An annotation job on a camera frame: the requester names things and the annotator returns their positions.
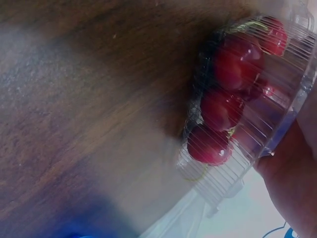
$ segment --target wooden table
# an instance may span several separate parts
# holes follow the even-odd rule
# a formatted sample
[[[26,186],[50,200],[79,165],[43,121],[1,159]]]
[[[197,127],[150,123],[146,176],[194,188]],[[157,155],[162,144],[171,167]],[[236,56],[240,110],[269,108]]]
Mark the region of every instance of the wooden table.
[[[0,1],[0,237],[137,237],[175,170],[199,43],[236,0]]]

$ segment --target red cherry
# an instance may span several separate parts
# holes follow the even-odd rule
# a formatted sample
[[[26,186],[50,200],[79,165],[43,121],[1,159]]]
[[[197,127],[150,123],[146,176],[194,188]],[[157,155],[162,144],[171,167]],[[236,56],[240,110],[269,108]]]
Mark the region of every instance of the red cherry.
[[[252,101],[259,98],[261,95],[266,94],[267,91],[267,79],[261,75],[255,81],[255,83],[248,89],[241,92],[241,97],[246,101]]]
[[[263,49],[272,55],[281,56],[286,48],[288,36],[283,23],[273,17],[264,17],[261,22],[268,27],[266,35],[259,39]]]
[[[201,101],[202,117],[205,124],[215,131],[229,130],[240,120],[244,105],[238,94],[223,89],[210,90]]]
[[[263,52],[257,38],[241,32],[226,36],[214,58],[218,83],[228,91],[249,88],[263,65]]]
[[[195,160],[213,166],[224,164],[232,154],[228,133],[212,131],[205,125],[198,125],[192,130],[187,150]]]

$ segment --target wooden surface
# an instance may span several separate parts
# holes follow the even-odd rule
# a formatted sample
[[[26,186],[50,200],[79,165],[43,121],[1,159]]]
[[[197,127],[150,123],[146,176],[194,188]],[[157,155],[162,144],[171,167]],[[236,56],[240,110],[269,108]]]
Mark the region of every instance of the wooden surface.
[[[236,0],[0,1],[0,237],[137,237],[175,171],[197,46]]]

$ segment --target plastic clamshell container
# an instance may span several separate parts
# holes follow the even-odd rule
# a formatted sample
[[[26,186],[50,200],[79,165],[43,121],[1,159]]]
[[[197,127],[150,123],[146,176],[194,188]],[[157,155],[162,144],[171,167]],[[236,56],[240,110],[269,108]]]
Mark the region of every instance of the plastic clamshell container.
[[[282,19],[275,20],[277,19],[258,15],[224,26],[211,34],[199,53],[199,61],[193,77],[193,96],[189,102],[177,168],[214,209],[225,197],[231,197],[233,191],[241,184],[245,173],[258,158],[274,154],[274,149],[295,120],[315,82],[316,35],[294,22],[290,24]],[[285,42],[280,42],[285,46],[282,52],[271,49],[270,46],[276,44],[276,41],[274,37],[267,37],[269,31],[278,31],[283,27],[281,22],[285,25],[283,30],[289,36]],[[294,33],[300,34],[301,37],[291,37]],[[237,41],[240,48],[228,47],[223,50],[226,39],[231,41],[229,46]],[[251,39],[257,39],[261,43],[266,41],[268,46],[266,48],[265,45],[260,44],[263,53],[261,66],[248,62],[250,69],[255,68],[259,73],[245,88],[232,89],[230,86],[228,88],[226,84],[220,82],[223,77],[219,71],[217,72],[219,54],[237,56],[245,50],[243,44],[247,44],[246,42]],[[234,71],[236,65],[239,64],[228,61],[225,71]],[[260,84],[259,78],[264,78],[265,83]],[[246,97],[245,90],[249,93],[250,88],[257,83],[261,93],[251,99]],[[237,104],[230,105],[230,102],[228,104],[220,102],[218,107],[215,102],[210,101],[213,106],[209,108],[202,106],[202,101],[204,104],[207,101],[208,104],[207,95],[219,92],[241,97],[243,108],[240,114],[236,113]],[[217,96],[210,97],[210,100],[218,99]],[[227,118],[221,120],[219,117],[222,114],[219,112],[215,114],[212,111],[206,112],[219,108],[225,110],[224,115]],[[220,133],[225,133],[226,138],[219,136]]]

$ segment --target plastic container lid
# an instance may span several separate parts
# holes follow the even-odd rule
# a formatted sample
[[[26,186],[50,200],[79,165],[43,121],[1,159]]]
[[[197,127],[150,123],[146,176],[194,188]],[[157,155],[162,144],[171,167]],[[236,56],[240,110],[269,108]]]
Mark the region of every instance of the plastic container lid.
[[[315,82],[316,49],[308,26],[267,15],[224,26],[202,46],[177,167],[212,208],[274,153]]]

